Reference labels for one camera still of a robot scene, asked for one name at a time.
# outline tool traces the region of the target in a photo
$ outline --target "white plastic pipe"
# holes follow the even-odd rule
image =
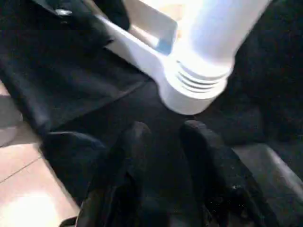
[[[225,89],[236,52],[271,0],[191,0],[174,47],[178,72],[160,96],[180,114],[205,110]]]
[[[170,110],[198,114],[224,90],[235,54],[270,0],[190,0],[171,55],[98,15],[115,42],[107,48],[153,78]],[[139,0],[125,1],[131,22],[170,45],[177,23]]]

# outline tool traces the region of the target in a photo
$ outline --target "black fabric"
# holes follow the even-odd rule
[[[302,1],[273,2],[238,52],[243,92],[279,140],[303,134],[302,14]]]
[[[76,31],[30,0],[2,0],[0,27],[0,79],[41,134],[147,79],[107,50],[87,54]]]
[[[0,79],[40,134],[86,132],[110,146],[130,122],[150,126],[158,148],[146,154],[144,177],[153,195],[145,199],[157,211],[151,212],[154,219],[174,212],[182,223],[178,211],[193,210],[189,169],[177,135],[186,119],[204,122],[229,145],[267,140],[289,144],[292,138],[302,142],[301,1],[277,0],[271,5],[240,48],[227,90],[203,113],[190,117],[169,111],[156,84],[120,58],[104,50],[88,56],[73,31],[34,11],[26,0],[2,2]],[[45,23],[48,31],[43,31]],[[282,148],[285,162],[302,176],[300,151]],[[60,166],[52,163],[57,173],[64,171]],[[82,192],[76,188],[74,193]]]

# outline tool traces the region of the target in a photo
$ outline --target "black cloth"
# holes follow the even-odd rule
[[[76,31],[31,0],[1,0],[0,27],[0,79],[40,134],[147,80],[107,50],[87,53]]]

